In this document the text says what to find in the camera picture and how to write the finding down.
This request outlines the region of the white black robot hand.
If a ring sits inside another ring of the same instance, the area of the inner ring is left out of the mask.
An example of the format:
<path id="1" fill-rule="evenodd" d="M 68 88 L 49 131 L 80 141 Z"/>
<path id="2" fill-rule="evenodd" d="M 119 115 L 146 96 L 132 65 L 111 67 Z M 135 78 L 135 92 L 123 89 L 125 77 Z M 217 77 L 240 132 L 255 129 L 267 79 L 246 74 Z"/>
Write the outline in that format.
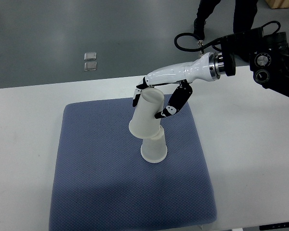
<path id="1" fill-rule="evenodd" d="M 155 114 L 155 118 L 166 118 L 178 113 L 193 93 L 190 86 L 193 81 L 201 79 L 211 82 L 218 79 L 213 64 L 216 56 L 216 53 L 209 52 L 196 61 L 169 65 L 145 75 L 134 91 L 133 107 L 137 106 L 143 90 L 175 83 L 179 86 L 171 95 L 165 108 Z"/>

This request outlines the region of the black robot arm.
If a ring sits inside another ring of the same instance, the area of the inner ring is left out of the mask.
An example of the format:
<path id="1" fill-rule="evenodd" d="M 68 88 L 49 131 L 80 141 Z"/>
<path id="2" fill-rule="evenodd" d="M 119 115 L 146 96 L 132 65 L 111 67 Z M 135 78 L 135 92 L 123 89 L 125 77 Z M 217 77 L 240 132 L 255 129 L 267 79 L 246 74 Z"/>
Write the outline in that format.
<path id="1" fill-rule="evenodd" d="M 261 27 L 217 38 L 209 46 L 220 45 L 223 71 L 236 74 L 235 53 L 248 57 L 253 79 L 265 89 L 289 97 L 289 44 L 285 32 L 263 35 Z"/>

